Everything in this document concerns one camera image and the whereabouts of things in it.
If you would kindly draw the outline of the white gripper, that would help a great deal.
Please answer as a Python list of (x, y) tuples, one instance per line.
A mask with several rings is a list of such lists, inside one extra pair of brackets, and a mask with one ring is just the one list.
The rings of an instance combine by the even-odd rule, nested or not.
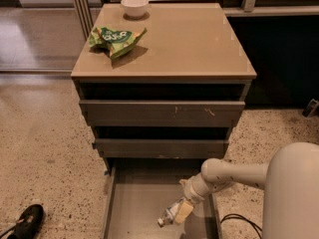
[(179, 184), (183, 187), (183, 195), (187, 200), (182, 201), (178, 205), (177, 212), (174, 217), (174, 222), (176, 224), (184, 222), (193, 211), (193, 204), (202, 202), (213, 189), (212, 184), (204, 180), (200, 173), (189, 179), (181, 179)]

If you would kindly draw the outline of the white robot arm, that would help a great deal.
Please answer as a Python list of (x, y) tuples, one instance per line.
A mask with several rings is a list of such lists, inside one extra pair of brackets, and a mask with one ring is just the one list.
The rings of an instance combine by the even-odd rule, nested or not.
[(206, 160), (200, 173), (183, 183), (173, 220), (183, 222), (195, 204), (230, 182), (264, 191), (262, 239), (319, 238), (319, 145), (288, 144), (263, 164)]

